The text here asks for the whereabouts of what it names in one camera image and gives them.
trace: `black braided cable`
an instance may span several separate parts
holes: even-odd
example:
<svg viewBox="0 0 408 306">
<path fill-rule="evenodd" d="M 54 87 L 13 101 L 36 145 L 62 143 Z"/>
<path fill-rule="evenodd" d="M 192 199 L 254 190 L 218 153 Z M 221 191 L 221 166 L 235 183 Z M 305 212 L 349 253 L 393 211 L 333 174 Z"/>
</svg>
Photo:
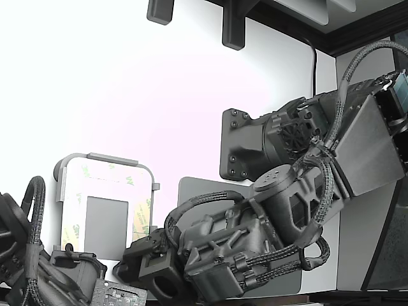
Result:
<svg viewBox="0 0 408 306">
<path fill-rule="evenodd" d="M 317 258 L 305 258 L 309 266 L 310 263 L 313 262 L 313 266 L 310 270 L 313 270 L 314 268 L 325 264 L 330 257 L 329 245 L 323 237 L 320 237 L 316 241 L 316 244 L 320 248 L 321 255 Z M 300 260 L 290 261 L 289 263 L 285 263 L 281 266 L 271 269 L 270 271 L 258 275 L 256 277 L 256 282 L 259 286 L 262 286 L 272 279 L 300 270 L 303 270 Z M 239 282 L 239 285 L 244 291 L 248 289 L 245 282 Z"/>
<path fill-rule="evenodd" d="M 323 192 L 320 199 L 320 204 L 313 216 L 317 223 L 324 221 L 327 211 L 330 209 L 334 195 L 334 176 L 330 163 L 322 157 L 305 156 L 305 163 L 317 166 L 323 176 Z"/>
<path fill-rule="evenodd" d="M 45 182 L 42 177 L 33 177 L 25 191 L 24 202 L 34 202 L 33 216 L 31 219 L 31 231 L 27 241 L 27 245 L 37 245 L 40 246 L 40 235 L 41 235 L 41 226 L 43 223 L 43 214 L 44 214 L 44 205 L 45 205 Z M 28 254 L 29 248 L 27 248 L 26 260 L 29 264 L 34 264 L 38 266 L 37 263 L 32 263 L 33 259 L 31 254 Z M 38 281 L 37 278 L 32 278 L 30 276 L 26 277 L 27 287 L 25 289 L 24 299 L 22 305 L 27 304 L 28 298 L 34 300 L 34 303 L 38 306 L 46 306 L 41 299 L 41 296 L 38 292 Z"/>
<path fill-rule="evenodd" d="M 221 191 L 217 193 L 202 194 L 201 196 L 195 196 L 181 204 L 179 207 L 173 209 L 164 221 L 164 233 L 165 239 L 162 240 L 162 246 L 166 243 L 170 243 L 174 249 L 178 249 L 179 245 L 176 243 L 171 232 L 176 226 L 180 218 L 190 209 L 195 206 L 206 204 L 215 201 L 233 200 L 235 204 L 240 203 L 244 197 L 242 194 L 236 191 Z"/>
<path fill-rule="evenodd" d="M 396 51 L 400 51 L 405 56 L 408 57 L 408 48 L 394 42 L 394 41 L 377 41 L 375 43 L 371 43 L 361 49 L 354 59 L 350 62 L 350 65 L 347 67 L 346 71 L 343 74 L 342 81 L 339 85 L 339 89 L 337 91 L 337 98 L 336 98 L 336 112 L 335 112 L 335 119 L 333 121 L 332 127 L 330 128 L 329 132 L 324 139 L 324 145 L 327 148 L 331 148 L 332 145 L 335 143 L 337 134 L 339 133 L 340 127 L 342 125 L 343 119 L 343 112 L 344 112 L 344 105 L 346 104 L 347 98 L 347 90 L 349 87 L 349 83 L 351 78 L 353 77 L 354 72 L 356 71 L 357 66 L 360 62 L 366 58 L 368 54 L 371 52 L 380 49 L 380 48 L 391 48 Z"/>
</svg>

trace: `circuit board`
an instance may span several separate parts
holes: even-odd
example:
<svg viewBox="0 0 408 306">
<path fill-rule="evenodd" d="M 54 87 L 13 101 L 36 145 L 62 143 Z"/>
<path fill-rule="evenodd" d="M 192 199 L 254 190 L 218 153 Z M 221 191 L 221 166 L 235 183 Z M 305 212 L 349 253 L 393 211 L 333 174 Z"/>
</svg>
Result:
<svg viewBox="0 0 408 306">
<path fill-rule="evenodd" d="M 145 306 L 147 291 L 97 279 L 91 306 Z"/>
</svg>

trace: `white wall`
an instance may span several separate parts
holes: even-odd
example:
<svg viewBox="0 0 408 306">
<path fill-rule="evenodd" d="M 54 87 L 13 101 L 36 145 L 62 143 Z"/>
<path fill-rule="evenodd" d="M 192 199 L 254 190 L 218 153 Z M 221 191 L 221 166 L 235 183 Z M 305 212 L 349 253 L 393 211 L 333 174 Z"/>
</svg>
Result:
<svg viewBox="0 0 408 306">
<path fill-rule="evenodd" d="M 312 52 L 252 20 L 246 47 L 221 44 L 222 9 L 176 0 L 173 21 L 146 19 L 147 0 L 1 1 L 1 192 L 17 201 L 44 177 L 42 239 L 59 241 L 53 168 L 73 152 L 137 159 L 161 190 L 154 224 L 177 204 L 185 176 L 220 180 L 221 115 L 252 117 L 310 97 Z M 319 52 L 317 91 L 336 88 Z"/>
</svg>

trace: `black hose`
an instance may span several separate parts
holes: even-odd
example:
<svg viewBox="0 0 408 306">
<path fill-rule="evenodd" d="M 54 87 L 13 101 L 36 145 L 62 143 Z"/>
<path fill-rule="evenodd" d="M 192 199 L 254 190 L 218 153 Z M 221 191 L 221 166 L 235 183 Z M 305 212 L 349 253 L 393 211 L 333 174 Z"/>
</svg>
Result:
<svg viewBox="0 0 408 306">
<path fill-rule="evenodd" d="M 346 71 L 343 74 L 342 80 L 339 85 L 339 89 L 337 91 L 337 98 L 336 98 L 336 112 L 335 118 L 333 121 L 332 127 L 330 128 L 329 132 L 324 139 L 324 145 L 328 149 L 331 149 L 333 144 L 336 141 L 337 134 L 339 133 L 340 127 L 342 125 L 343 119 L 343 112 L 344 112 L 344 105 L 346 104 L 347 98 L 347 90 L 349 87 L 349 83 L 351 78 L 353 77 L 354 72 L 356 71 L 359 63 L 371 52 L 380 48 L 391 48 L 393 50 L 397 50 L 405 54 L 408 57 L 408 48 L 394 42 L 394 41 L 386 41 L 381 40 L 375 43 L 371 43 L 361 49 L 354 59 L 350 62 L 350 65 L 347 67 Z"/>
<path fill-rule="evenodd" d="M 312 67 L 312 94 L 316 95 L 316 69 L 317 69 L 317 51 L 313 44 L 306 37 L 302 37 L 304 41 L 312 48 L 313 51 L 313 67 Z"/>
<path fill-rule="evenodd" d="M 164 233 L 166 235 L 167 241 L 171 244 L 174 249 L 178 249 L 179 245 L 176 243 L 173 235 L 171 234 L 172 230 L 174 229 L 177 222 L 180 218 L 190 209 L 195 206 L 215 202 L 215 201 L 223 201 L 223 200 L 233 200 L 236 204 L 240 203 L 244 197 L 242 194 L 236 191 L 221 191 L 218 193 L 208 193 L 203 194 L 201 196 L 196 196 L 191 198 L 181 204 L 179 207 L 173 209 L 168 215 L 166 220 L 164 221 Z"/>
<path fill-rule="evenodd" d="M 34 210 L 24 266 L 27 287 L 22 305 L 25 306 L 28 298 L 31 296 L 36 305 L 46 306 L 38 291 L 37 280 L 38 261 L 41 251 L 40 235 L 45 205 L 45 182 L 42 177 L 33 177 L 25 191 L 24 202 L 32 201 L 34 202 Z"/>
</svg>

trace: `robotic arm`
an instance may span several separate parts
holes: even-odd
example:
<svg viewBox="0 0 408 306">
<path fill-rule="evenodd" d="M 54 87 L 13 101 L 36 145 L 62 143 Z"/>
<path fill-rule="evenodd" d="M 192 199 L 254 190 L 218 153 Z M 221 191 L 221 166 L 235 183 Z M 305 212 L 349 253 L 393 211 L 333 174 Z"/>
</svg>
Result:
<svg viewBox="0 0 408 306">
<path fill-rule="evenodd" d="M 407 172 L 405 72 L 349 86 L 357 65 L 378 48 L 408 56 L 408 49 L 392 41 L 373 43 L 356 55 L 337 91 L 290 101 L 258 119 L 226 110 L 220 176 L 249 179 L 250 196 L 234 191 L 204 194 L 171 211 L 164 228 L 133 242 L 113 270 L 133 288 L 111 288 L 101 281 L 106 267 L 94 254 L 60 252 L 95 274 L 87 274 L 83 282 L 72 281 L 74 276 L 52 263 L 53 256 L 40 242 L 45 190 L 41 178 L 33 179 L 21 208 L 7 194 L 0 195 L 0 282 L 12 287 L 11 306 L 102 305 L 118 290 L 132 305 L 144 305 L 137 301 L 141 296 L 145 300 L 145 292 L 136 288 L 148 289 L 162 305 L 210 304 L 242 296 L 281 275 L 323 265 L 330 256 L 323 225 L 351 199 Z M 233 203 L 231 208 L 199 216 L 184 231 L 177 227 L 189 209 L 224 200 Z M 304 249 L 314 243 L 321 255 L 306 258 Z M 277 265 L 278 260 L 284 263 Z"/>
</svg>

